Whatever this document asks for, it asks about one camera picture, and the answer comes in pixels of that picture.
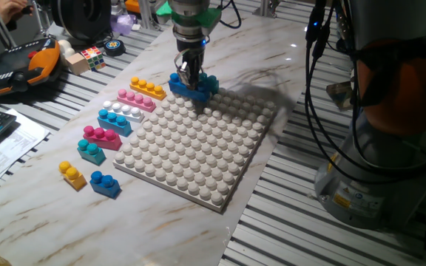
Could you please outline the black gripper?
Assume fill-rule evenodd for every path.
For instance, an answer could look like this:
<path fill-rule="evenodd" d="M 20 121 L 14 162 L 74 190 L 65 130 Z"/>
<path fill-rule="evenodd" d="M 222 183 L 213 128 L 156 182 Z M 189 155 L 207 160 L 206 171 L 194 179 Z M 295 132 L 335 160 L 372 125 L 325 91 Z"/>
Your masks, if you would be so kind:
<path fill-rule="evenodd" d="M 177 40 L 178 54 L 175 57 L 177 61 L 183 58 L 182 64 L 177 69 L 180 81 L 188 88 L 196 90 L 200 81 L 200 73 L 206 48 L 206 37 L 194 41 Z"/>

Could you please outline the person hand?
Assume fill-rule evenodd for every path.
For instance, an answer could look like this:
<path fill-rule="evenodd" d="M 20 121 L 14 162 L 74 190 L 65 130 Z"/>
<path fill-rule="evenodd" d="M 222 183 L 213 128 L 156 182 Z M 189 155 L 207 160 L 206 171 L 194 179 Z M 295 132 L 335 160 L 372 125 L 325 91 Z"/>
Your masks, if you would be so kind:
<path fill-rule="evenodd" d="M 27 6 L 27 0 L 0 0 L 0 17 L 5 24 L 16 21 L 23 16 L 22 10 Z"/>

